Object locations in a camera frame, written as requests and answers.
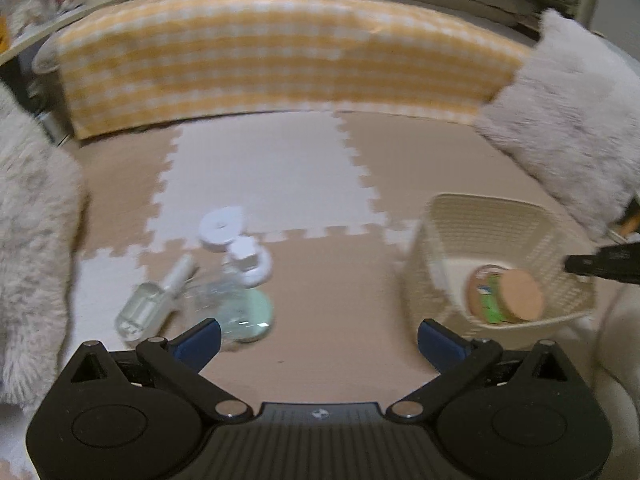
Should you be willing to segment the yellow gingham padded bumper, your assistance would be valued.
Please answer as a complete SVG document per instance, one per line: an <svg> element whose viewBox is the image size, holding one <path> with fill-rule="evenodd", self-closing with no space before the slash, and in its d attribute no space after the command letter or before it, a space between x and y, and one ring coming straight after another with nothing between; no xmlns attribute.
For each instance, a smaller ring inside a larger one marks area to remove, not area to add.
<svg viewBox="0 0 640 480"><path fill-rule="evenodd" d="M329 110L470 124L525 44L388 0L129 0L55 37L81 140L182 120Z"/></svg>

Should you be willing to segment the cork frog print coaster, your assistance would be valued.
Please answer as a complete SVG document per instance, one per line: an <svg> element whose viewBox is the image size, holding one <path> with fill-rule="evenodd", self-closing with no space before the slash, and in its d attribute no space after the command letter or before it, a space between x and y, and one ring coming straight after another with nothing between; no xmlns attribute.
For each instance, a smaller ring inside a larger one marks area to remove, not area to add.
<svg viewBox="0 0 640 480"><path fill-rule="evenodd" d="M476 268L466 280L466 307L482 323L500 325L515 322L500 297L499 281L504 272L506 268L503 266L485 264Z"/></svg>

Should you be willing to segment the white round device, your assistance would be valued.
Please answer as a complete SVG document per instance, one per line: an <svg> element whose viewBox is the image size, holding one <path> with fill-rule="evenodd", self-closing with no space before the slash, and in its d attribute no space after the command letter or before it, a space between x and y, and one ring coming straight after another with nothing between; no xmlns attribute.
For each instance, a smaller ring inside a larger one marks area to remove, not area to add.
<svg viewBox="0 0 640 480"><path fill-rule="evenodd" d="M205 248L224 252L245 231L244 209L225 206L209 211L198 226L198 239Z"/></svg>

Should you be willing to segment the clear glass spray bottle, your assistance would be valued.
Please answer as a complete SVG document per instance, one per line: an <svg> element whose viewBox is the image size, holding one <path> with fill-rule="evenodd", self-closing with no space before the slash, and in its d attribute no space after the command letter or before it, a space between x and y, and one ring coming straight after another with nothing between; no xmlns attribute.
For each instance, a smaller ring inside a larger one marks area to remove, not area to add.
<svg viewBox="0 0 640 480"><path fill-rule="evenodd" d="M118 336L130 346L155 337L168 316L177 310L178 297L196 270L195 259L184 255L160 283L140 284L115 318Z"/></svg>

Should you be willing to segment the mint green round lid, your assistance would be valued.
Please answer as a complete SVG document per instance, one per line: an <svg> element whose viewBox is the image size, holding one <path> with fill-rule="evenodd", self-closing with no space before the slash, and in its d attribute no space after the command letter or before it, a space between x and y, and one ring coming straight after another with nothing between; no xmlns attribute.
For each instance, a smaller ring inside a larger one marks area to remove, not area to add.
<svg viewBox="0 0 640 480"><path fill-rule="evenodd" d="M269 334L273 321L273 305L269 297L258 288L250 288L233 307L224 336L234 344L251 344Z"/></svg>

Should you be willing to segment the white fluffy pillow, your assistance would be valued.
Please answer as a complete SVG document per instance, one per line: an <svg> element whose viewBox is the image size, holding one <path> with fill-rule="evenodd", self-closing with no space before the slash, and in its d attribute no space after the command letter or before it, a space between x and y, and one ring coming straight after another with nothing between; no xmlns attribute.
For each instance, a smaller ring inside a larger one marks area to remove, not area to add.
<svg viewBox="0 0 640 480"><path fill-rule="evenodd" d="M476 131L597 240L639 192L639 64L555 10Z"/></svg>

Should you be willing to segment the grey fluffy rug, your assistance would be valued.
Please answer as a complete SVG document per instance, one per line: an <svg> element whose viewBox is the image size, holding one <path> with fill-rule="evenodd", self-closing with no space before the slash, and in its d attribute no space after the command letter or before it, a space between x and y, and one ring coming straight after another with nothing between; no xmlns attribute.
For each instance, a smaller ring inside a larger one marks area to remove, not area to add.
<svg viewBox="0 0 640 480"><path fill-rule="evenodd" d="M58 374L73 251L86 191L76 159L52 145L1 89L1 401L34 410Z"/></svg>

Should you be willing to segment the cream plastic woven basket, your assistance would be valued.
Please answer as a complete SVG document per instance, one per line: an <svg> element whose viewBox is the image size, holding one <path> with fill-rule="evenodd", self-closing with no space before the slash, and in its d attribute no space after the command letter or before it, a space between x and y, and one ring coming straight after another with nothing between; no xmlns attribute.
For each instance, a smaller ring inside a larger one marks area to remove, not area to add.
<svg viewBox="0 0 640 480"><path fill-rule="evenodd" d="M591 278L564 270L564 259L589 245L563 229L547 209L519 200L439 194L425 207L404 270L405 311L415 332L432 318L464 338L529 347L597 307ZM477 270L527 272L544 297L535 321L508 315L484 321L473 313L469 287Z"/></svg>

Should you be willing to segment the round wooden coaster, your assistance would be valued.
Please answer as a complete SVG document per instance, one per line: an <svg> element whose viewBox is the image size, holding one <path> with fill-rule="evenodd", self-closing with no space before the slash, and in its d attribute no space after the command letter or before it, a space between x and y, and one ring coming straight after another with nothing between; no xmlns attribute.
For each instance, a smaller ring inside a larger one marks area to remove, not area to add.
<svg viewBox="0 0 640 480"><path fill-rule="evenodd" d="M544 294L527 271L506 270L499 278L499 297L503 307L519 320L536 321L544 313Z"/></svg>

